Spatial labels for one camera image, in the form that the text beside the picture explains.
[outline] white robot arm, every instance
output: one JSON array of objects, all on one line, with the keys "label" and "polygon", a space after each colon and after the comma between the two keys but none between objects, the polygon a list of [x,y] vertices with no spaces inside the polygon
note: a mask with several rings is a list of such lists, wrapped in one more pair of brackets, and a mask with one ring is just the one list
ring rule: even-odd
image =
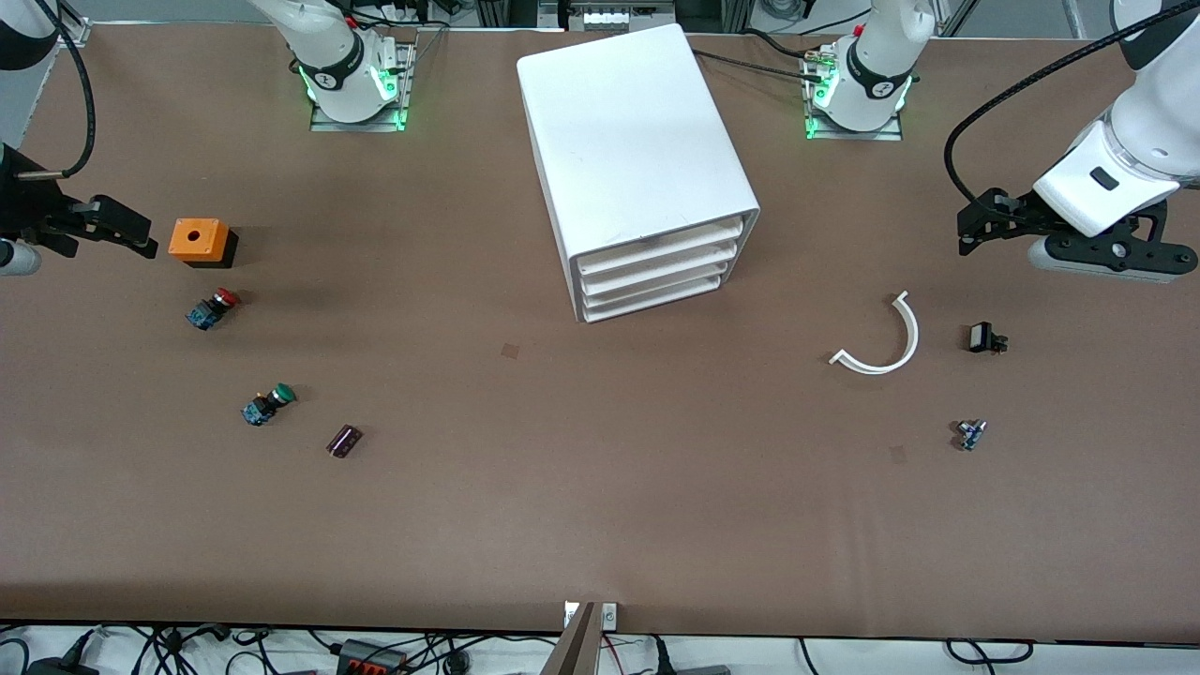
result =
[{"label": "white robot arm", "polygon": [[[313,102],[334,121],[370,119],[400,94],[396,42],[373,30],[352,30],[342,12],[324,0],[250,0],[280,29],[295,55]],[[58,0],[0,0],[0,70],[34,66],[59,37]],[[88,142],[68,169],[48,172],[14,148],[0,148],[0,276],[37,271],[34,246],[74,257],[77,239],[110,241],[145,258],[155,257],[150,221],[106,196],[83,203],[59,190],[86,163],[94,137],[91,86],[73,44],[88,107]]]},{"label": "white robot arm", "polygon": [[[1196,268],[1194,250],[1163,241],[1168,196],[1200,179],[1200,0],[1114,0],[1117,32],[1079,49],[985,103],[947,139],[946,166],[971,203],[959,213],[959,255],[979,244],[1038,235],[1036,267],[1165,283]],[[1010,198],[979,197],[954,171],[954,142],[1025,86],[1120,41],[1134,84],[1088,124],[1067,154]],[[1148,225],[1142,232],[1134,232]]]},{"label": "white robot arm", "polygon": [[[1183,0],[1166,0],[1172,7]],[[1163,2],[1115,2],[1115,28]],[[1200,10],[1121,42],[1134,84],[1084,129],[1033,190],[1075,229],[1096,237],[1127,214],[1200,178]]]},{"label": "white robot arm", "polygon": [[833,77],[812,106],[851,131],[882,127],[902,104],[935,26],[929,0],[872,0],[862,31],[834,43]]},{"label": "white robot arm", "polygon": [[396,41],[353,30],[325,0],[248,0],[275,24],[295,55],[310,95],[334,121],[370,119],[400,94]]}]

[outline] orange box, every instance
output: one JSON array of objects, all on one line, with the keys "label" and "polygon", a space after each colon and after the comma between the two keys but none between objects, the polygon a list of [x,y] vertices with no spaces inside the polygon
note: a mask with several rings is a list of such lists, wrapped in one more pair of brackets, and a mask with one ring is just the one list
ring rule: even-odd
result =
[{"label": "orange box", "polygon": [[181,217],[175,221],[167,250],[194,268],[230,268],[238,234],[215,217]]}]

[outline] brown mat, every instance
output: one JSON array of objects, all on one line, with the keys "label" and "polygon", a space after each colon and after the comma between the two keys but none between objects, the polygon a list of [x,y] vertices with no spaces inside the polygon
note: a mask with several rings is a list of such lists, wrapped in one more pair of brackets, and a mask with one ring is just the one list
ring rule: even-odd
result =
[{"label": "brown mat", "polygon": [[[704,64],[762,220],[721,291],[580,325],[514,64],[582,38],[443,36],[407,132],[320,135],[270,28],[100,26],[66,187],[241,251],[84,244],[4,280],[0,614],[553,629],[590,598],[625,632],[1195,639],[1200,274],[956,255],[946,133],[1069,44],[931,44],[893,144],[805,142],[794,83]],[[1108,53],[1006,103],[964,177],[1024,191],[1128,82]],[[82,130],[64,58],[24,150],[70,163]],[[1200,244],[1198,197],[1169,238]],[[218,285],[248,303],[200,333]],[[908,365],[826,363],[899,354],[902,289]],[[964,350],[985,319],[1008,354]],[[278,381],[300,401],[241,422]]]}]

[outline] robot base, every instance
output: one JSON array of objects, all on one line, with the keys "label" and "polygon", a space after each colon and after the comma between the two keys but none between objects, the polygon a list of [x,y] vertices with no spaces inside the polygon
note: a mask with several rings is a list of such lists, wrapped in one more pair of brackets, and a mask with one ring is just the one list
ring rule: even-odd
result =
[{"label": "robot base", "polygon": [[[833,66],[832,60],[828,58],[830,52],[833,52],[833,44],[824,44],[818,52],[820,56],[824,58],[820,59],[818,62],[800,59],[800,72],[820,76],[828,82]],[[814,100],[826,95],[827,89],[824,86],[824,83],[800,83],[800,97],[804,100],[805,138],[839,138],[844,141],[901,141],[904,138],[899,112],[892,115],[892,119],[886,125],[875,131],[851,131],[840,126],[812,103]]]},{"label": "robot base", "polygon": [[317,107],[313,95],[310,91],[308,101],[312,103],[312,117],[308,120],[308,130],[352,131],[360,133],[404,131],[404,127],[408,125],[408,104],[413,91],[413,66],[416,61],[415,47],[415,44],[407,42],[396,44],[395,62],[396,67],[400,68],[400,73],[395,78],[386,78],[386,80],[394,82],[398,94],[394,101],[380,108],[378,113],[360,123],[346,124],[330,119],[329,115]]}]

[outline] black electronic component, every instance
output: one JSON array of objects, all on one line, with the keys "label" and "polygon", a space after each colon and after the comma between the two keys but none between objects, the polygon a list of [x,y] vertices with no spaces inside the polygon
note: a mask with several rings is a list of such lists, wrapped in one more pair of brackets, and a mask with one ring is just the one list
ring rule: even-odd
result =
[{"label": "black electronic component", "polygon": [[362,438],[362,432],[347,424],[342,426],[342,430],[337,432],[337,436],[334,436],[334,440],[325,446],[325,449],[329,450],[329,454],[335,458],[342,459],[350,454],[350,450],[354,449],[354,446],[360,438]]},{"label": "black electronic component", "polygon": [[408,662],[402,651],[346,640],[337,653],[337,675],[388,675]]},{"label": "black electronic component", "polygon": [[991,323],[984,321],[971,327],[971,341],[967,348],[977,354],[980,352],[1001,354],[1008,351],[1008,336],[996,335],[991,330]]}]

